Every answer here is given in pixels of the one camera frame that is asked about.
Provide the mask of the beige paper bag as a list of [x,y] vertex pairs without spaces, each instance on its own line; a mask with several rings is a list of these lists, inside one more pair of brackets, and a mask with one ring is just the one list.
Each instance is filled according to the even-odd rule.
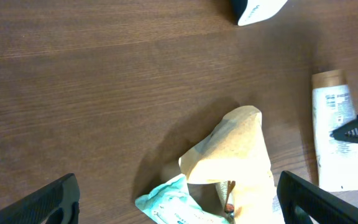
[[178,161],[190,184],[214,184],[234,223],[273,223],[276,196],[262,132],[262,113],[241,106]]

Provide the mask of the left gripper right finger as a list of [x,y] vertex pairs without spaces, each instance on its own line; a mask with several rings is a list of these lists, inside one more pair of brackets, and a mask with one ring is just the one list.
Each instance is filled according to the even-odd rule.
[[280,174],[277,197],[285,223],[358,224],[357,207],[290,171]]

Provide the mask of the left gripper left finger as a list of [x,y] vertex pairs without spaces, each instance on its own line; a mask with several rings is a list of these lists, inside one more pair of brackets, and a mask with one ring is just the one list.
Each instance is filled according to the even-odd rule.
[[0,224],[78,224],[80,188],[73,173],[0,210]]

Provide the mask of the white cream tube gold cap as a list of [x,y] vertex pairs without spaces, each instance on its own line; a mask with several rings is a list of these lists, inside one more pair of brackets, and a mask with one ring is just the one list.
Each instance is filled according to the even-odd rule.
[[343,70],[314,74],[312,89],[319,187],[328,192],[358,190],[358,144],[333,138],[335,129],[356,119],[346,74]]

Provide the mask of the teal wet wipes pack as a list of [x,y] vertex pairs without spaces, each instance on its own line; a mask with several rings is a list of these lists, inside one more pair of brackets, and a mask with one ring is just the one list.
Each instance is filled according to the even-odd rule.
[[135,200],[136,207],[158,224],[228,224],[204,211],[191,197],[186,177],[179,174]]

